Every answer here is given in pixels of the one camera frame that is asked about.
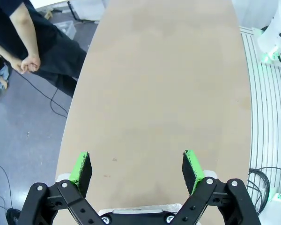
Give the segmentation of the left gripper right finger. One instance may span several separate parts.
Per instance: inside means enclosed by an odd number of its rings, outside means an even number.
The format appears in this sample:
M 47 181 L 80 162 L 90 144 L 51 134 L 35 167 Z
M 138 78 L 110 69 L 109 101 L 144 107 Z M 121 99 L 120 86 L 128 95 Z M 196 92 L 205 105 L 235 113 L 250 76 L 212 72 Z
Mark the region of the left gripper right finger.
M 175 224 L 197 224 L 208 206 L 217 207 L 226 225 L 260 224 L 242 180 L 230 179 L 223 183 L 206 176 L 192 150 L 183 153 L 182 172 L 190 196 L 176 214 Z

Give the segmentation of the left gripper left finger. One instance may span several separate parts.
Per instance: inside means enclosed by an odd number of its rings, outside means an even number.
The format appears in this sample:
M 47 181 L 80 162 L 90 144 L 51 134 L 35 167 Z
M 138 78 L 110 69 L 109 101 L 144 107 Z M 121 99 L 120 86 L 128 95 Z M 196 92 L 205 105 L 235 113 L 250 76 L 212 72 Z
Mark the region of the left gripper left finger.
M 102 225 L 103 220 L 85 199 L 92 176 L 88 152 L 81 152 L 69 179 L 31 185 L 19 225 L 52 225 L 59 210 L 68 210 L 79 225 Z

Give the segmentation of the person's left hand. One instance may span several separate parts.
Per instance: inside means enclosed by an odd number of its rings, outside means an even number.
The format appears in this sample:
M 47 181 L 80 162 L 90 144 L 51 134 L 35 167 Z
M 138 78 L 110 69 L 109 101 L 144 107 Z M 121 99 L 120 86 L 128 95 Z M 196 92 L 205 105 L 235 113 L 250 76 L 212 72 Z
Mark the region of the person's left hand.
M 23 72 L 36 72 L 39 70 L 41 60 L 38 54 L 28 55 L 21 63 L 21 70 Z

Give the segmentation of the person's right hand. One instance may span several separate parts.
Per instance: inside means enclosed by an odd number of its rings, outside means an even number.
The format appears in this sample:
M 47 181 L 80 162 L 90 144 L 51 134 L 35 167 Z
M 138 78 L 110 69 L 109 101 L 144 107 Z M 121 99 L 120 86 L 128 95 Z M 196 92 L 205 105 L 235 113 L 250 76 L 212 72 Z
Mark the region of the person's right hand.
M 22 61 L 20 59 L 12 58 L 9 63 L 11 67 L 20 74 L 24 74 L 27 71 L 25 67 L 22 68 Z

